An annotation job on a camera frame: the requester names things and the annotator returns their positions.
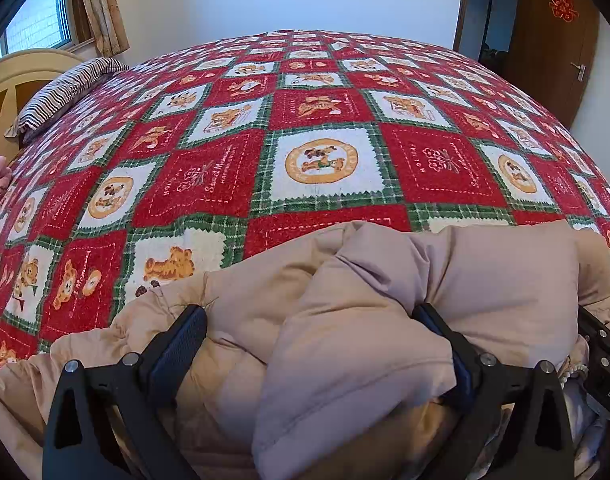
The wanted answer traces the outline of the red patchwork bear bedspread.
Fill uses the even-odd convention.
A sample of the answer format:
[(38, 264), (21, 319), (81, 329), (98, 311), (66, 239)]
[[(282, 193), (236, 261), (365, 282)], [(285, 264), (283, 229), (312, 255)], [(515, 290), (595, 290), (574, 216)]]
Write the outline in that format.
[(279, 30), (104, 81), (14, 162), (0, 367), (107, 326), (152, 283), (326, 226), (564, 219), (610, 245), (610, 185), (549, 110), (433, 44)]

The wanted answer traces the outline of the brown wooden door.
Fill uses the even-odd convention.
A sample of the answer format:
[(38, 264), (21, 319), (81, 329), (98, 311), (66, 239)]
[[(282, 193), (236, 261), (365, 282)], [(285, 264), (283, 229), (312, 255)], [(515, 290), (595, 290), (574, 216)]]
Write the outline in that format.
[[(599, 10), (592, 0), (574, 0), (572, 23), (555, 18), (550, 0), (518, 0), (503, 77), (570, 127), (582, 104), (599, 32)], [(570, 65), (587, 66), (583, 82)]]

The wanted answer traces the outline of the striped pillow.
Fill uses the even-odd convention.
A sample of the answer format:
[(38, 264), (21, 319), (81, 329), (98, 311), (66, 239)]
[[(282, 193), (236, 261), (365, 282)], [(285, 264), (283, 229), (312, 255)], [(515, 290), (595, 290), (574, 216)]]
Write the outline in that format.
[(7, 139), (33, 139), (49, 129), (84, 96), (128, 66), (116, 58), (92, 58), (38, 90), (5, 132)]

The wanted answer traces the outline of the beige patterned right curtain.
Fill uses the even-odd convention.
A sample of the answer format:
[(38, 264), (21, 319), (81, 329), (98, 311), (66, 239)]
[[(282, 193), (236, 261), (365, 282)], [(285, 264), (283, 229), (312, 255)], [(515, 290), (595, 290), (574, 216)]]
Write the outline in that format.
[(118, 0), (83, 0), (98, 54), (105, 58), (125, 52), (130, 43)]

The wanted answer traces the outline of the window with blue frame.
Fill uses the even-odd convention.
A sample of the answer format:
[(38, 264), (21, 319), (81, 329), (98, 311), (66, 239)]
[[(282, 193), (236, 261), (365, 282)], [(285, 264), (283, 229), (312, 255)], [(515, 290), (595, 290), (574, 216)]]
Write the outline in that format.
[(76, 34), (70, 0), (25, 0), (0, 36), (0, 58), (40, 48), (69, 47)]

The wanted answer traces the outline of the light pink quilted puffer jacket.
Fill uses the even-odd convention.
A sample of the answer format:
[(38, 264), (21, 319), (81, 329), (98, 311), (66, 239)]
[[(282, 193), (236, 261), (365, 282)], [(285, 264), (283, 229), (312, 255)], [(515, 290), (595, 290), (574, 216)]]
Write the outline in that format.
[(502, 362), (568, 365), (580, 308), (610, 327), (610, 248), (565, 221), (436, 233), (348, 222), (224, 270), (151, 278), (110, 326), (0, 368), (0, 443), (40, 478), (66, 361), (115, 362), (198, 304), (206, 342), (162, 416), (192, 471), (381, 479), (401, 460), (424, 460), (453, 421), (439, 405), (456, 382), (453, 354), (412, 318), (422, 301)]

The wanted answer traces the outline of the cream and wood headboard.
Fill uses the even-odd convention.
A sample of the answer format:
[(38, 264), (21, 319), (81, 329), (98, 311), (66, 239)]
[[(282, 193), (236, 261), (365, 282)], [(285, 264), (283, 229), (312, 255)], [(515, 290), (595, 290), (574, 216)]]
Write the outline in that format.
[(31, 49), (0, 58), (0, 155), (8, 160), (20, 150), (18, 139), (5, 136), (20, 110), (49, 81), (83, 59), (64, 50)]

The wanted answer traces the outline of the red double happiness decoration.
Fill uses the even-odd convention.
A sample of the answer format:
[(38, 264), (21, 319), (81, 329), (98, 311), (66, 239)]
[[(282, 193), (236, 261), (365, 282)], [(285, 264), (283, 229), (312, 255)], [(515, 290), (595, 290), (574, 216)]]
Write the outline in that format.
[(574, 0), (550, 0), (549, 6), (553, 16), (565, 23), (572, 23), (579, 16), (574, 8)]

